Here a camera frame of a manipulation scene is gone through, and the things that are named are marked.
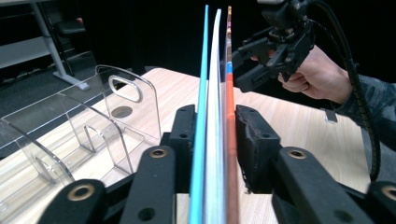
desk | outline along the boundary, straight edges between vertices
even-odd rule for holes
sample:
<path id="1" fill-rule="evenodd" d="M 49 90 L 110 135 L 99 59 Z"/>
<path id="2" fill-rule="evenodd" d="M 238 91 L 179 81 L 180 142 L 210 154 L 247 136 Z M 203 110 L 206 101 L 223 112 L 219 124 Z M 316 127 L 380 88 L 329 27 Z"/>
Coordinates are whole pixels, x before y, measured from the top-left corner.
<path id="1" fill-rule="evenodd" d="M 156 88 L 162 132 L 170 132 L 177 109 L 197 103 L 199 78 L 161 68 L 151 70 L 143 77 Z M 361 129 L 350 119 L 337 116 L 338 122 L 330 123 L 325 121 L 322 110 L 255 92 L 242 93 L 234 89 L 234 98 L 236 104 L 258 110 L 281 137 L 283 147 L 301 147 L 311 151 L 336 181 L 361 192 L 366 191 L 370 179 Z M 5 159 L 0 162 L 0 169 L 5 162 L 12 161 Z M 88 169 L 83 166 L 80 171 L 92 171 Z M 37 221 L 53 196 L 41 199 L 16 222 Z M 246 195 L 241 176 L 239 198 L 241 223 L 277 223 L 271 195 Z M 177 223 L 187 222 L 188 204 L 188 195 L 177 195 Z"/>
<path id="2" fill-rule="evenodd" d="M 53 73 L 53 75 L 55 75 L 56 77 L 66 81 L 72 85 L 76 85 L 76 84 L 80 83 L 80 80 L 67 75 L 66 71 L 64 70 L 64 65 L 62 64 L 61 58 L 59 57 L 58 50 L 55 48 L 55 44 L 53 43 L 52 36 L 50 35 L 50 31 L 48 30 L 48 27 L 45 23 L 44 15 L 41 13 L 41 10 L 39 9 L 38 4 L 40 2 L 45 2 L 45 1 L 50 1 L 50 0 L 32 0 L 32 1 L 30 1 L 30 0 L 0 0 L 0 7 L 15 6 L 15 5 L 20 5 L 20 4 L 29 4 L 30 5 L 30 7 L 32 8 L 32 10 L 35 14 L 35 19 L 38 23 L 41 34 L 43 35 L 44 42 L 45 42 L 46 47 L 49 51 L 49 54 L 55 63 L 56 69 L 58 70 L 57 72 Z M 85 83 L 80 83 L 78 85 L 82 90 L 89 88 L 89 86 Z"/>

human hand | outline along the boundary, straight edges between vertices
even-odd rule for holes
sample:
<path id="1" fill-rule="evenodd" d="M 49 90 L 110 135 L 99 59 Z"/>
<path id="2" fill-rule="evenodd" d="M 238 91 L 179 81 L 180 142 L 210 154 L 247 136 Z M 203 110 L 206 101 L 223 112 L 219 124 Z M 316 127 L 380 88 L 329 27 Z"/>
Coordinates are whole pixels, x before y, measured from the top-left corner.
<path id="1" fill-rule="evenodd" d="M 283 88 L 302 92 L 314 99 L 328 99 L 343 104 L 352 91 L 347 71 L 340 68 L 320 48 L 314 46 L 288 82 L 279 75 Z"/>

black cable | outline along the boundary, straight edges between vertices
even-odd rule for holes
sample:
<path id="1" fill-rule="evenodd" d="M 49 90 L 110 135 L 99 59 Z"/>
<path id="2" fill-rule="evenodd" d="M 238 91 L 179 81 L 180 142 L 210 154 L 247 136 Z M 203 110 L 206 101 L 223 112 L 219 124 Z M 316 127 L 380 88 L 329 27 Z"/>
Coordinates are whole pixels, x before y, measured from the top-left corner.
<path id="1" fill-rule="evenodd" d="M 379 170 L 381 166 L 381 150 L 379 144 L 379 138 L 375 131 L 374 122 L 372 118 L 372 113 L 370 108 L 367 105 L 367 101 L 364 97 L 364 94 L 361 89 L 361 81 L 359 79 L 359 74 L 356 70 L 356 64 L 354 64 L 352 59 L 352 54 L 350 52 L 349 45 L 347 43 L 347 38 L 341 28 L 340 23 L 335 17 L 332 9 L 322 0 L 311 0 L 311 3 L 321 8 L 334 27 L 335 32 L 340 40 L 342 50 L 344 51 L 343 60 L 344 65 L 346 67 L 346 71 L 349 76 L 350 84 L 352 86 L 352 92 L 357 100 L 359 105 L 359 110 L 361 112 L 361 117 L 364 122 L 364 125 L 367 129 L 367 133 L 369 134 L 371 147 L 372 147 L 372 167 L 370 171 L 370 179 L 371 181 L 376 181 L 379 175 Z"/>

sleeve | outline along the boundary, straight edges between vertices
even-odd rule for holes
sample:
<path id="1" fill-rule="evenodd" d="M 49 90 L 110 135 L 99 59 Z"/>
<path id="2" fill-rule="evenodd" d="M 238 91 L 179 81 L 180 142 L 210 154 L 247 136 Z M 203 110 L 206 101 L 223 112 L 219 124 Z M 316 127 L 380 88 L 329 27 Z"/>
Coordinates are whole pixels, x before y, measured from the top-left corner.
<path id="1" fill-rule="evenodd" d="M 360 80 L 379 140 L 396 151 L 396 84 L 366 76 L 360 76 Z M 333 108 L 337 113 L 350 117 L 356 124 L 365 128 L 353 93 L 343 105 L 336 107 L 333 104 Z"/>

gray floor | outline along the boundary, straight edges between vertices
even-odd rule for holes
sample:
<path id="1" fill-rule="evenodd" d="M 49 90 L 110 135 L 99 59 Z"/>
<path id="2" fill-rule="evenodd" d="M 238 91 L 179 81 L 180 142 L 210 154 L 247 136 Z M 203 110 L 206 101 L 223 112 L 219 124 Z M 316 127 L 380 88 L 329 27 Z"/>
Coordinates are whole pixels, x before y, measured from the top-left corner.
<path id="1" fill-rule="evenodd" d="M 94 75 L 95 60 L 90 53 L 71 59 L 76 78 L 83 80 Z M 0 88 L 0 118 L 24 108 L 58 91 L 68 88 L 70 84 L 52 75 L 56 69 L 52 65 L 47 69 L 35 71 L 18 80 L 2 85 Z M 371 164 L 370 140 L 367 132 L 362 131 L 368 165 Z M 378 180 L 396 182 L 396 153 L 382 146 L 382 163 Z M 11 152 L 0 149 L 0 157 Z"/>

